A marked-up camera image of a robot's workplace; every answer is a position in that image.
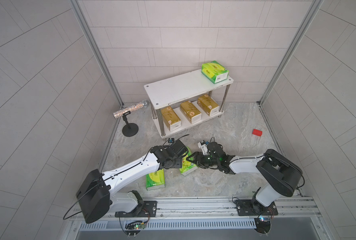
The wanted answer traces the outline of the gold tissue pack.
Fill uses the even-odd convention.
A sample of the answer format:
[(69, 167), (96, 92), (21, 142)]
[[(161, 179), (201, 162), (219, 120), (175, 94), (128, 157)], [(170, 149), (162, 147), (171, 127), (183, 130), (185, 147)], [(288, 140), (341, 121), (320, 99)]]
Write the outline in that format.
[(163, 121), (169, 131), (174, 131), (181, 127), (182, 121), (172, 107), (168, 106), (164, 109), (161, 109), (161, 113)]
[(191, 101), (180, 103), (180, 110), (191, 124), (202, 119), (201, 111)]
[(198, 97), (197, 104), (209, 117), (217, 114), (220, 109), (220, 106), (208, 94)]

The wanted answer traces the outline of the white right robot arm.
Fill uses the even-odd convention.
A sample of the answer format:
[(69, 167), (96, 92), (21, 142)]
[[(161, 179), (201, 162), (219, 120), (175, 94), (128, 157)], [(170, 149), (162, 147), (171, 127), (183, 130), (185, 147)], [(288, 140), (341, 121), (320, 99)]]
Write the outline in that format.
[(200, 144), (202, 152), (188, 156), (187, 161), (202, 169), (219, 170), (224, 174), (259, 173), (267, 184), (259, 188), (251, 200), (232, 198), (238, 215), (274, 217), (278, 214), (274, 201), (281, 197), (292, 197), (303, 177), (302, 170), (290, 160), (273, 149), (260, 156), (239, 157), (227, 155), (223, 146), (211, 142)]

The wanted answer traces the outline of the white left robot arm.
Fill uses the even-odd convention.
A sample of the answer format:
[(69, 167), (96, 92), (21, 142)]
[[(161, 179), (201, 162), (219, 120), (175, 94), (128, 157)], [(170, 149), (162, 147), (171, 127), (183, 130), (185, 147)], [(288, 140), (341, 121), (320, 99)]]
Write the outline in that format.
[(144, 202), (137, 191), (120, 190), (137, 179), (163, 169), (180, 169), (182, 159), (189, 153), (180, 141), (166, 146), (154, 146), (144, 156), (120, 168), (101, 173), (95, 169), (87, 174), (76, 192), (80, 213), (87, 224), (114, 212), (138, 215)]

